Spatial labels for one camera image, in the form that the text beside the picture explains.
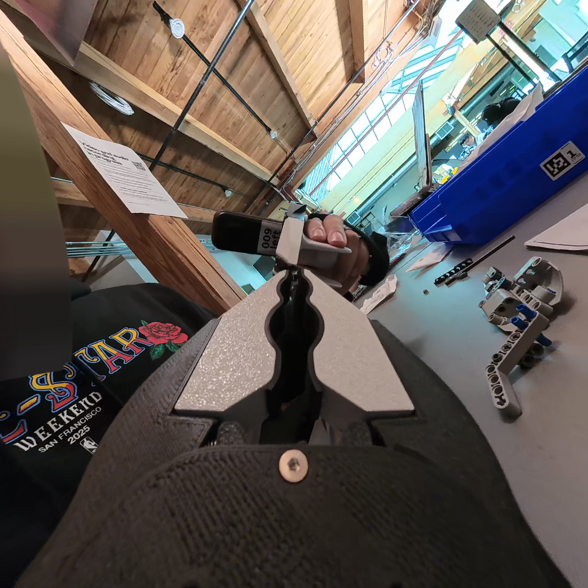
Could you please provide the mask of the clear plastic packet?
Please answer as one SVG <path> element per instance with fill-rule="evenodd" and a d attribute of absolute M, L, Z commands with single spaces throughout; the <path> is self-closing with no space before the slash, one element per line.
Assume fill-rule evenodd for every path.
<path fill-rule="evenodd" d="M 374 311 L 379 305 L 384 303 L 386 300 L 393 297 L 398 287 L 398 277 L 393 274 L 386 277 L 384 283 L 372 294 L 372 296 L 366 299 L 360 310 L 368 315 Z"/>
<path fill-rule="evenodd" d="M 454 244 L 441 243 L 413 263 L 406 272 L 429 269 L 442 262 L 454 249 Z"/>

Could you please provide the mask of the grey angled beam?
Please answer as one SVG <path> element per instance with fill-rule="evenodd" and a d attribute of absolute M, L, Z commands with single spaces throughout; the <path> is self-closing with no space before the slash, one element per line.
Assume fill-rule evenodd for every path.
<path fill-rule="evenodd" d="M 516 367 L 533 365 L 545 353 L 547 348 L 537 343 L 535 337 L 539 333 L 544 334 L 549 325 L 548 318 L 539 312 L 532 320 L 525 319 L 523 315 L 518 317 L 528 323 L 527 329 L 521 331 L 515 328 L 484 369 L 493 405 L 504 419 L 510 421 L 522 414 L 511 384 L 511 372 Z"/>

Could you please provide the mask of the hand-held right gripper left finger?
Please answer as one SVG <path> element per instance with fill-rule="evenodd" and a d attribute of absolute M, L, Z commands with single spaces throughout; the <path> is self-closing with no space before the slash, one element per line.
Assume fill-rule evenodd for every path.
<path fill-rule="evenodd" d="M 175 404 L 182 416 L 219 420 L 265 420 L 266 391 L 275 385 L 279 352 L 269 324 L 283 304 L 281 286 L 288 272 L 270 281 L 225 312 Z"/>

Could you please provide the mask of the black holed beam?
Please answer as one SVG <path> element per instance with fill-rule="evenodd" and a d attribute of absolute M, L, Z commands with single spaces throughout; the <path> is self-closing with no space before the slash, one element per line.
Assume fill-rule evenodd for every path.
<path fill-rule="evenodd" d="M 466 258 L 465 260 L 461 261 L 460 263 L 458 263 L 457 265 L 455 265 L 454 267 L 452 267 L 452 269 L 450 269 L 448 272 L 446 272 L 442 276 L 437 277 L 435 279 L 435 281 L 434 281 L 434 285 L 435 286 L 440 286 L 440 285 L 444 285 L 444 284 L 445 285 L 448 285 L 448 284 L 452 283 L 460 275 L 464 274 L 464 272 L 467 273 L 467 269 L 472 264 L 473 264 L 473 259 L 472 258 Z"/>

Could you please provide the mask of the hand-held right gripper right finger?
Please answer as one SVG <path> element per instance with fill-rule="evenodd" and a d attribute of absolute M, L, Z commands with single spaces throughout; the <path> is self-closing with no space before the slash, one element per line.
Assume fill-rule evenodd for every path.
<path fill-rule="evenodd" d="M 412 415 L 414 404 L 368 317 L 309 270 L 307 302 L 319 319 L 309 370 L 330 425 Z"/>

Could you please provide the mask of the wooden post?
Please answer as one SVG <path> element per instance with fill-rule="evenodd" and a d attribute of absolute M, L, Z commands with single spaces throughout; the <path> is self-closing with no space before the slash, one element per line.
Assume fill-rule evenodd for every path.
<path fill-rule="evenodd" d="M 1 43 L 17 73 L 42 148 L 165 286 L 224 313 L 246 293 L 176 217 L 131 213 L 63 126 L 112 142 L 22 33 L 1 12 Z"/>

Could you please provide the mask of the white notice paper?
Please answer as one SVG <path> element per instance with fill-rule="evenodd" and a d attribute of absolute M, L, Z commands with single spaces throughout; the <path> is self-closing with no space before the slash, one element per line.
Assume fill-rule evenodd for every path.
<path fill-rule="evenodd" d="M 126 146 L 63 127 L 130 213 L 187 219 L 142 159 Z"/>

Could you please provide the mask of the white paper sheet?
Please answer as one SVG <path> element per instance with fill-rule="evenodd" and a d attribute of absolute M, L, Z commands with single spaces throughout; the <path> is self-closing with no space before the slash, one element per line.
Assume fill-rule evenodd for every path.
<path fill-rule="evenodd" d="M 531 115 L 534 114 L 535 110 L 541 105 L 542 102 L 543 88 L 540 84 L 538 84 L 532 92 L 530 92 L 524 99 L 521 100 L 517 108 L 498 124 L 496 129 L 491 134 L 499 136 L 500 134 L 507 132 L 516 123 L 527 120 Z"/>

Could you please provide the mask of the tan rounded panel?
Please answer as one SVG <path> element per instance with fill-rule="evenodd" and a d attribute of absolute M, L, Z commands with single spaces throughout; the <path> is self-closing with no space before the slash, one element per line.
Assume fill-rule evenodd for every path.
<path fill-rule="evenodd" d="M 486 1 L 471 1 L 456 18 L 455 24 L 479 44 L 501 21 L 500 15 Z"/>

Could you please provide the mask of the black ceiling conduit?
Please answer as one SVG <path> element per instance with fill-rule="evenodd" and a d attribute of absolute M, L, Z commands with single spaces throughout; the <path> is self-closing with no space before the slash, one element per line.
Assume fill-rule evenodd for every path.
<path fill-rule="evenodd" d="M 200 51 L 197 48 L 197 46 L 193 43 L 193 41 L 187 36 L 183 21 L 181 21 L 178 18 L 172 18 L 171 15 L 168 14 L 167 11 L 165 11 L 163 7 L 156 1 L 153 1 L 153 8 L 155 9 L 155 11 L 158 12 L 162 22 L 170 29 L 172 36 L 176 39 L 183 40 L 187 44 L 189 49 L 193 53 L 195 53 L 196 56 L 208 67 L 211 61 L 205 57 L 204 53 Z M 277 132 L 271 129 L 270 126 L 262 120 L 262 118 L 255 112 L 253 107 L 251 107 L 246 102 L 246 100 L 231 85 L 231 83 L 218 71 L 217 66 L 214 73 L 211 74 L 211 76 L 212 75 L 216 76 L 218 80 L 220 80 L 221 84 L 224 85 L 225 88 L 229 89 L 229 92 L 231 92 L 231 94 L 238 99 L 238 102 L 246 108 L 247 112 L 250 115 L 252 115 L 253 118 L 266 130 L 271 139 L 277 138 Z"/>

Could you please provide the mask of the grey metal pipe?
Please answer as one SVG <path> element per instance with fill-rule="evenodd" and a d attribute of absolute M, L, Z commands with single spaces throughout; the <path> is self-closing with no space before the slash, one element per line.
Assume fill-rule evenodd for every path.
<path fill-rule="evenodd" d="M 212 61 L 209 63 L 207 69 L 205 70 L 205 73 L 203 74 L 202 78 L 198 82 L 194 91 L 190 95 L 190 98 L 188 99 L 186 105 L 182 109 L 180 115 L 178 116 L 178 119 L 176 120 L 175 124 L 173 125 L 170 132 L 168 133 L 168 136 L 164 140 L 162 146 L 158 150 L 157 155 L 155 156 L 155 158 L 153 159 L 153 162 L 151 163 L 151 165 L 149 167 L 150 171 L 153 171 L 156 168 L 156 166 L 158 165 L 158 163 L 160 162 L 161 158 L 163 157 L 164 153 L 166 152 L 167 148 L 169 147 L 169 144 L 172 142 L 173 138 L 175 137 L 175 135 L 179 131 L 181 124 L 184 122 L 185 118 L 189 114 L 189 111 L 191 110 L 195 100 L 198 98 L 199 94 L 202 92 L 202 89 L 204 88 L 204 86 L 207 83 L 208 79 L 210 78 L 211 74 L 214 73 L 218 61 L 220 60 L 220 58 L 224 54 L 225 50 L 227 49 L 228 45 L 230 44 L 232 38 L 234 37 L 235 33 L 237 32 L 242 21 L 245 19 L 247 12 L 249 11 L 249 9 L 251 8 L 253 3 L 254 3 L 254 1 L 246 1 L 245 6 L 240 10 L 231 29 L 229 30 L 229 32 L 225 36 L 222 44 L 218 48 Z"/>

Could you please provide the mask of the person's left hand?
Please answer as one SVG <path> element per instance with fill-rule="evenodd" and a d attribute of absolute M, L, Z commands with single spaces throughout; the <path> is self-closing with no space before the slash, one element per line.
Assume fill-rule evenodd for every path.
<path fill-rule="evenodd" d="M 349 254 L 337 257 L 336 263 L 325 275 L 340 284 L 336 290 L 341 295 L 354 291 L 369 264 L 370 255 L 364 240 L 354 231 L 346 229 L 343 219 L 337 215 L 327 215 L 323 220 L 317 217 L 308 219 L 304 232 L 310 240 L 350 249 Z"/>

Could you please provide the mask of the open laptop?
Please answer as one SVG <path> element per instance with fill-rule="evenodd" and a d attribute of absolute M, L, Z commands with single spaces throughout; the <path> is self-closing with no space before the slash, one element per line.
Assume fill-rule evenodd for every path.
<path fill-rule="evenodd" d="M 417 187 L 411 197 L 405 202 L 399 204 L 391 212 L 390 217 L 407 216 L 416 206 L 422 203 L 440 186 L 433 178 L 430 137 L 426 132 L 422 80 L 420 80 L 416 86 L 415 99 L 412 105 L 412 116 L 416 165 L 419 174 Z"/>

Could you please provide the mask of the black printed shirt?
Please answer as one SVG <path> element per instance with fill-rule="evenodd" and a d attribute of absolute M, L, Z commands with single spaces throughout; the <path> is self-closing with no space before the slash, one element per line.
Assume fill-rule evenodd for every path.
<path fill-rule="evenodd" d="M 124 404 L 218 316 L 158 283 L 70 289 L 69 361 L 1 382 L 1 587 L 48 540 Z"/>

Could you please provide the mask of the grey brick model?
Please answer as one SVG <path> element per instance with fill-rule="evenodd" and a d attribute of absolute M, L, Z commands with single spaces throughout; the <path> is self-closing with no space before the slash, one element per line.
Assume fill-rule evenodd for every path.
<path fill-rule="evenodd" d="M 517 310 L 521 304 L 533 312 L 550 318 L 561 302 L 564 291 L 563 274 L 544 257 L 531 257 L 512 277 L 490 267 L 482 282 L 486 296 L 479 308 L 487 320 L 504 332 L 515 329 L 511 318 L 526 315 Z"/>

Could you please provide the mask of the long black axle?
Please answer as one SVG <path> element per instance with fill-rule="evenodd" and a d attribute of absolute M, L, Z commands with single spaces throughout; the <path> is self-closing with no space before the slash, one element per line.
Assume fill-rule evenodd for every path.
<path fill-rule="evenodd" d="M 468 265 L 466 268 L 464 268 L 463 270 L 461 270 L 458 274 L 456 274 L 453 277 L 451 277 L 446 282 L 446 285 L 449 286 L 449 285 L 451 285 L 452 283 L 454 283 L 456 281 L 464 280 L 468 276 L 468 273 L 473 268 L 475 268 L 476 266 L 480 265 L 483 261 L 487 260 L 489 257 L 491 257 L 492 255 L 494 255 L 496 252 L 500 251 L 504 246 L 506 246 L 507 244 L 511 243 L 514 239 L 516 239 L 516 237 L 514 235 L 512 235 L 508 239 L 504 240 L 498 246 L 496 246 L 493 249 L 491 249 L 488 253 L 482 255 L 479 259 L 473 261 L 470 265 Z"/>

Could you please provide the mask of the blue tagged storage bin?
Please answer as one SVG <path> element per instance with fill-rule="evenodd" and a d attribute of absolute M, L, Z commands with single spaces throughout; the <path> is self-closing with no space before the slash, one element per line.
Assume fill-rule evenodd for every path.
<path fill-rule="evenodd" d="M 587 171 L 587 67 L 439 196 L 445 241 L 489 242 Z"/>

